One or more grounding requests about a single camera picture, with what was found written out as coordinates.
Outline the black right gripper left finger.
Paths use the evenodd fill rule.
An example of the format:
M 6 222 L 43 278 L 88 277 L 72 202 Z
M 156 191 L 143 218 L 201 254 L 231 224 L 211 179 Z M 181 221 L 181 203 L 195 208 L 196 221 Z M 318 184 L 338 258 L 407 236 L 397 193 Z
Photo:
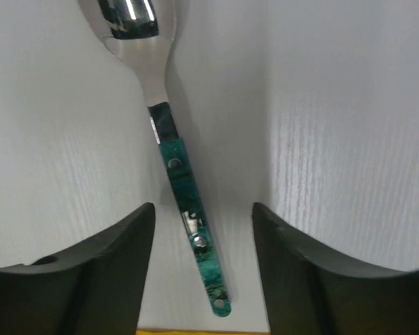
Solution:
M 0 268 L 0 334 L 134 334 L 154 228 L 145 203 L 69 248 Z

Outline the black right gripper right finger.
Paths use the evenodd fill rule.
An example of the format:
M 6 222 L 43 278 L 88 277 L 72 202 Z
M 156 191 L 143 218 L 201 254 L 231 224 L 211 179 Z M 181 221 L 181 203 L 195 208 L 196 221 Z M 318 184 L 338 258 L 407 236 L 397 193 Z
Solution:
M 352 258 L 259 202 L 252 222 L 271 334 L 419 334 L 419 270 Z

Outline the yellow pikachu cloth placemat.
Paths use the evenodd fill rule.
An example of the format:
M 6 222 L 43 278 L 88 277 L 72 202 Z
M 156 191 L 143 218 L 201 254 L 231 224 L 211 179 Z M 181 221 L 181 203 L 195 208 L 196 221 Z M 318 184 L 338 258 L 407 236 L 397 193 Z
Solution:
M 138 329 L 135 335 L 270 335 L 270 333 L 185 329 Z

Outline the metal spoon teal handle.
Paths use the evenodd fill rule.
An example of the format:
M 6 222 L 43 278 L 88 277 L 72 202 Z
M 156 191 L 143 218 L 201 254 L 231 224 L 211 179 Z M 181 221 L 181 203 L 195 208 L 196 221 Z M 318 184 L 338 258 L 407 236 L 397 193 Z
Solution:
M 98 7 L 108 27 L 108 32 L 100 36 L 102 43 L 132 68 L 140 81 L 168 181 L 209 303 L 213 313 L 224 318 L 231 312 L 228 289 L 166 89 L 166 68 L 177 26 L 175 4 L 173 1 L 99 1 Z

